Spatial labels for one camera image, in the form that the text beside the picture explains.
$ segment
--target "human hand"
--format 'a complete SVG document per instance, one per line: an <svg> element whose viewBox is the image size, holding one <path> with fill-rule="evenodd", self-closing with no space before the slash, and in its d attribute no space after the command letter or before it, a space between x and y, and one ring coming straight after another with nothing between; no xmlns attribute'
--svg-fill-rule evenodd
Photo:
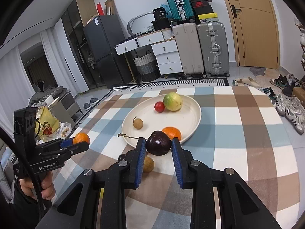
<svg viewBox="0 0 305 229"><path fill-rule="evenodd" d="M55 195L55 188L54 188L54 184L52 183L52 177L53 177L53 172L49 171L47 172L47 175L41 182L41 187L43 189L41 191L41 195L43 199L51 200ZM26 196L32 197L33 199L37 200L37 198L32 192L32 189L34 189L32 180L29 177L26 177L24 179L20 179L19 182L23 193Z"/></svg>

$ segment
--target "gray suitcase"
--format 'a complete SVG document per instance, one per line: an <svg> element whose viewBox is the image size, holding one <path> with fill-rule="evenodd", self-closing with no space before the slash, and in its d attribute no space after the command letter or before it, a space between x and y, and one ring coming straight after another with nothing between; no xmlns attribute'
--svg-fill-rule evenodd
<svg viewBox="0 0 305 229"><path fill-rule="evenodd" d="M195 23L173 26L184 74L203 74L203 60Z"/></svg>
<svg viewBox="0 0 305 229"><path fill-rule="evenodd" d="M224 24L206 22L197 26L206 77L229 77L229 50Z"/></svg>

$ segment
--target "door frame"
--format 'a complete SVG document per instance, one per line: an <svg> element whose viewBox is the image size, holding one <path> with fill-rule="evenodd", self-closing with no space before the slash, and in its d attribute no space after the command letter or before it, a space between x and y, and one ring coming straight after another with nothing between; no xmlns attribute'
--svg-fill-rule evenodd
<svg viewBox="0 0 305 229"><path fill-rule="evenodd" d="M275 21L275 28L276 28L276 37L277 37L277 42L278 42L278 62L277 62L277 69L279 70L280 68L280 41L279 41L279 28L278 28L278 21L276 19L275 15L275 10L273 7L272 0L269 0L271 8L272 8L272 13ZM237 32L236 32L236 24L234 21L232 9L229 0L225 0L226 7L228 10L230 22L231 22L231 28L232 28L232 33L233 33L233 40L234 40L234 48L235 48L235 61L237 62L237 65L239 65L239 51L238 51L238 40L237 40Z"/></svg>

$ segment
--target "cherry tomato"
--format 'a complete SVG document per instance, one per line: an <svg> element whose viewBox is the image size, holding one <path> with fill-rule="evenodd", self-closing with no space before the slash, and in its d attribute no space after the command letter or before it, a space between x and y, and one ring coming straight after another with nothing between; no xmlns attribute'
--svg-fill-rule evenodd
<svg viewBox="0 0 305 229"><path fill-rule="evenodd" d="M165 106L163 104L163 102L156 102L155 104L155 110L158 112L158 113L162 113L165 109Z"/></svg>

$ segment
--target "red object on refrigerator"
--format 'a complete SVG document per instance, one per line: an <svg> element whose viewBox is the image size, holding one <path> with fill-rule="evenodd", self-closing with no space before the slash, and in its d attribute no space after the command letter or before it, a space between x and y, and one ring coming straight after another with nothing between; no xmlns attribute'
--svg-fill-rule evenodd
<svg viewBox="0 0 305 229"><path fill-rule="evenodd" d="M104 15L101 3L98 3L96 6L97 12L99 13L99 15Z"/></svg>

